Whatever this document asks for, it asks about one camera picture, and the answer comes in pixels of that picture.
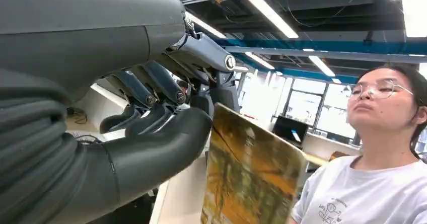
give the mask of eyebrow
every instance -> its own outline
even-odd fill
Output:
[[[380,79],[376,80],[376,82],[381,82],[381,81],[391,81],[394,84],[399,83],[399,81],[397,80],[397,78],[393,78],[393,77],[385,77],[385,78],[380,78]],[[356,85],[364,85],[364,84],[366,84],[366,82],[358,82]]]

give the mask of yellow painting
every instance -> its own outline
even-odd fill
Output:
[[[201,223],[286,223],[303,153],[221,104],[213,117]]]

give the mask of ear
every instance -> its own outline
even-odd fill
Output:
[[[427,121],[427,107],[418,107],[414,117],[415,124],[423,124]]]

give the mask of lips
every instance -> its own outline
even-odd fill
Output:
[[[357,110],[357,109],[373,110],[373,108],[370,105],[365,103],[359,103],[353,108],[353,110]]]

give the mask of computer monitor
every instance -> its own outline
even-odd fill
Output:
[[[326,136],[328,139],[341,142],[341,143],[350,143],[351,138],[345,137],[336,133],[328,132],[328,135]]]
[[[272,132],[284,140],[301,147],[308,127],[305,123],[279,116]]]

